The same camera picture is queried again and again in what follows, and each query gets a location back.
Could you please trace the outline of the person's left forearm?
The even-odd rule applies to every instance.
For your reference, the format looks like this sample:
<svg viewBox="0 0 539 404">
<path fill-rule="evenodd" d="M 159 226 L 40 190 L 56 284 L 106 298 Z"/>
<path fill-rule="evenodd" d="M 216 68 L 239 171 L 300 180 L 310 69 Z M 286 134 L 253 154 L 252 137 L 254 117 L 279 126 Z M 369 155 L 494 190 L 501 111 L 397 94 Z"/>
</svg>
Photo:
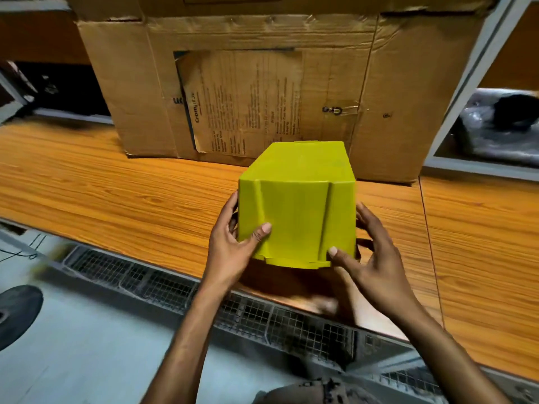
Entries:
<svg viewBox="0 0 539 404">
<path fill-rule="evenodd" d="M 233 281 L 204 279 L 140 404 L 196 404 L 210 331 Z"/>
</svg>

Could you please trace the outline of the round black chair base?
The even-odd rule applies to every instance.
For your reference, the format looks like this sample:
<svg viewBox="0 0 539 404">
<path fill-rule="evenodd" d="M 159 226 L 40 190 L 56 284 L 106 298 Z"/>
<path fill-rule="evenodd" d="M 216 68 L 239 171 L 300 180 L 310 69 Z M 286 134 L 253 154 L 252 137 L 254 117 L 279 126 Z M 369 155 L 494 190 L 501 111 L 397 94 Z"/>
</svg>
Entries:
<svg viewBox="0 0 539 404">
<path fill-rule="evenodd" d="M 43 292 L 34 285 L 18 285 L 0 293 L 0 351 L 17 341 L 42 309 Z"/>
</svg>

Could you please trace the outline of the yellow-green plastic storage bin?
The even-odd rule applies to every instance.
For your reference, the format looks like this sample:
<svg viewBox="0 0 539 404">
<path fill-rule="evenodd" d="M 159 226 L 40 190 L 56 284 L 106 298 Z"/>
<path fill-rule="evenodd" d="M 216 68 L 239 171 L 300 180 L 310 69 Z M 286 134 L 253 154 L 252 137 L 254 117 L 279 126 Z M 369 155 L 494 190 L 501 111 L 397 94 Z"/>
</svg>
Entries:
<svg viewBox="0 0 539 404">
<path fill-rule="evenodd" d="M 238 240 L 269 223 L 253 254 L 268 265 L 329 267 L 331 247 L 354 256 L 355 184 L 341 141 L 272 143 L 239 178 Z"/>
</svg>

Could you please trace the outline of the person's right hand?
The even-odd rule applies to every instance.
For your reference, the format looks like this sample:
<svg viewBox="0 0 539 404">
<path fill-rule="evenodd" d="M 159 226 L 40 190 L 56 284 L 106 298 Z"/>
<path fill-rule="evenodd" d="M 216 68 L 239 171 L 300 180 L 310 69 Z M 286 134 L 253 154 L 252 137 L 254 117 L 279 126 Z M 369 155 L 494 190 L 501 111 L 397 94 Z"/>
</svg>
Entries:
<svg viewBox="0 0 539 404">
<path fill-rule="evenodd" d="M 358 270 L 345 270 L 367 301 L 398 324 L 407 313 L 419 307 L 406 278 L 401 254 L 378 217 L 364 204 L 356 205 L 356 227 L 365 230 L 369 239 L 359 238 L 356 246 L 372 255 Z"/>
</svg>

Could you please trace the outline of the person's right forearm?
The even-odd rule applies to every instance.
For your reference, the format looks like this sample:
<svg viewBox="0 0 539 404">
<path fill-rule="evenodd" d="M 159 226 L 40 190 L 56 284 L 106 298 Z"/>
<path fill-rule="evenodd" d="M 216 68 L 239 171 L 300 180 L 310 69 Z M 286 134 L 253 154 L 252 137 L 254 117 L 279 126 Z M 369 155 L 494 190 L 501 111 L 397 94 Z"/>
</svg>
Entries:
<svg viewBox="0 0 539 404">
<path fill-rule="evenodd" d="M 511 404 L 422 306 L 405 307 L 390 318 L 417 350 L 449 404 Z"/>
</svg>

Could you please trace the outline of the person's left hand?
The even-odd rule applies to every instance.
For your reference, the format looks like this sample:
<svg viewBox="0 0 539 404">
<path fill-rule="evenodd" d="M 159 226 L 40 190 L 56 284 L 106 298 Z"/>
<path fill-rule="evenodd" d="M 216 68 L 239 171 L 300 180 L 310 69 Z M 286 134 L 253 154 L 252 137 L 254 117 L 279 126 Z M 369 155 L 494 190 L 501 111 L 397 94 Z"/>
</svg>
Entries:
<svg viewBox="0 0 539 404">
<path fill-rule="evenodd" d="M 254 254 L 244 251 L 246 239 L 237 239 L 238 215 L 238 192 L 235 191 L 212 228 L 201 292 L 223 297 L 239 280 Z"/>
</svg>

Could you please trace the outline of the white metal shelf frame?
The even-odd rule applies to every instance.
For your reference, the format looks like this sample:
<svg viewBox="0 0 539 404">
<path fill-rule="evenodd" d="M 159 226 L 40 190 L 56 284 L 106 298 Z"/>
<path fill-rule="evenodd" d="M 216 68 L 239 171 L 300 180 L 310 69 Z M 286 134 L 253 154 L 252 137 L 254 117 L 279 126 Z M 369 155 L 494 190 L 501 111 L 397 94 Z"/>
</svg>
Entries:
<svg viewBox="0 0 539 404">
<path fill-rule="evenodd" d="M 500 0 L 485 19 L 468 63 L 455 89 L 442 125 L 437 132 L 423 168 L 475 173 L 509 179 L 539 182 L 539 171 L 529 167 L 440 157 L 436 152 L 448 136 L 468 100 L 478 90 L 480 82 L 494 63 L 502 47 L 513 33 L 524 13 L 539 0 Z"/>
</svg>

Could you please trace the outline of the clear plastic wrapped bundle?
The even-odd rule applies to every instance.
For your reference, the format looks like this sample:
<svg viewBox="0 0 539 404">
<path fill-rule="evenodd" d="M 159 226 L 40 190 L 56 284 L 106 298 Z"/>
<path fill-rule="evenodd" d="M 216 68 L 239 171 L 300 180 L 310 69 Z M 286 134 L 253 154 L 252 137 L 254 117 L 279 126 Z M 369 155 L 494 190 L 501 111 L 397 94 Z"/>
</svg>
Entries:
<svg viewBox="0 0 539 404">
<path fill-rule="evenodd" d="M 451 135 L 462 155 L 539 169 L 539 93 L 477 88 Z"/>
</svg>

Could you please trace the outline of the large brown cardboard box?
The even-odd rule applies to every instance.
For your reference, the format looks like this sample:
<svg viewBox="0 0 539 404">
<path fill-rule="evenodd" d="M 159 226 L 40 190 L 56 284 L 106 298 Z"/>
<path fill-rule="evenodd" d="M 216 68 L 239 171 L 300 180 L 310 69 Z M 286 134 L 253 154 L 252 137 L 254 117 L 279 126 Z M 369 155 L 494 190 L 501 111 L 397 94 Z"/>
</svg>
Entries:
<svg viewBox="0 0 539 404">
<path fill-rule="evenodd" d="M 129 157 L 340 141 L 412 183 L 499 0 L 68 0 Z"/>
</svg>

